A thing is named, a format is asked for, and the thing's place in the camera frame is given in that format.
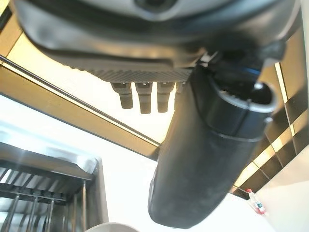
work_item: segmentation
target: ceiling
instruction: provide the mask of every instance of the ceiling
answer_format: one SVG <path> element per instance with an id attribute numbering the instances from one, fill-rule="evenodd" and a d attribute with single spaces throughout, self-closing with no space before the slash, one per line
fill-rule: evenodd
<path id="1" fill-rule="evenodd" d="M 7 25 L 5 29 L 12 30 L 10 27 L 17 27 L 17 24 Z M 0 34 L 0 39 L 5 33 L 5 29 Z M 157 142 L 152 142 L 155 146 L 163 142 L 174 113 L 175 90 L 173 90 L 169 99 L 168 112 L 158 113 L 156 85 L 154 83 L 152 111 L 150 114 L 142 115 L 138 95 L 133 85 L 133 108 L 122 109 L 119 95 L 113 91 L 109 83 L 85 71 L 74 70 L 51 60 L 40 53 L 23 33 L 19 32 L 18 34 L 16 32 L 16 35 L 18 36 L 15 37 L 15 40 L 11 39 L 14 44 L 10 47 L 9 52 L 7 54 L 1 52 L 1 55 L 92 107 L 150 137 Z M 305 58 L 304 35 L 303 29 L 300 28 L 288 41 L 284 60 L 263 70 L 260 81 L 267 82 L 274 87 L 279 106 L 274 114 L 273 123 L 267 128 L 261 143 L 256 148 L 248 166 L 235 182 L 231 193 L 247 198 L 248 195 L 244 193 L 246 188 L 258 191 L 309 143 Z M 28 80 L 36 82 L 30 76 L 10 65 L 4 63 L 3 66 L 19 73 Z"/>

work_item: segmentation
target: ceiling trim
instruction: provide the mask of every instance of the ceiling trim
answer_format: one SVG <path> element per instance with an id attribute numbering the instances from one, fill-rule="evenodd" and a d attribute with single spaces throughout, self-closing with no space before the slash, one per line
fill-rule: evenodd
<path id="1" fill-rule="evenodd" d="M 158 146 L 3 66 L 0 66 L 0 94 L 150 159 L 157 159 Z"/>

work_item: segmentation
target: white bowl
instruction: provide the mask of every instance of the white bowl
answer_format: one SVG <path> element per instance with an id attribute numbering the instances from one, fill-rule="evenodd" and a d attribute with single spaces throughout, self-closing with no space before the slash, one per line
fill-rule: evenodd
<path id="1" fill-rule="evenodd" d="M 138 232 L 136 229 L 116 222 L 107 222 L 90 228 L 86 232 Z"/>

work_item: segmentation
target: dish rack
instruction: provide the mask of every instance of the dish rack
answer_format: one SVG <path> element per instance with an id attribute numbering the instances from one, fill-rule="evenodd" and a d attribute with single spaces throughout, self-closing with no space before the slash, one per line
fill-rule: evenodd
<path id="1" fill-rule="evenodd" d="M 95 165 L 89 173 L 65 152 L 50 154 L 0 142 L 0 232 L 84 232 L 103 223 L 99 161 L 85 162 Z"/>

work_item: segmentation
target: white wall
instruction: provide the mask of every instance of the white wall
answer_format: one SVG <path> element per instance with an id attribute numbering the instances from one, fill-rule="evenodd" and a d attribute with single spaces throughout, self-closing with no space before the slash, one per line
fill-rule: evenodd
<path id="1" fill-rule="evenodd" d="M 118 147 L 102 155 L 109 220 L 135 227 L 140 232 L 185 231 L 155 224 L 147 211 L 149 183 L 156 162 Z M 228 194 L 203 222 L 188 232 L 274 232 L 263 216 L 246 200 Z"/>
<path id="2" fill-rule="evenodd" d="M 309 146 L 273 177 L 257 195 L 277 232 L 309 231 Z"/>
<path id="3" fill-rule="evenodd" d="M 72 152 L 102 158 L 110 221 L 131 225 L 140 232 L 182 231 L 155 224 L 148 215 L 148 190 L 156 162 L 1 95 L 0 105 L 0 126 L 13 124 L 53 140 Z M 274 232 L 245 200 L 231 194 L 206 220 L 187 231 L 206 230 Z"/>

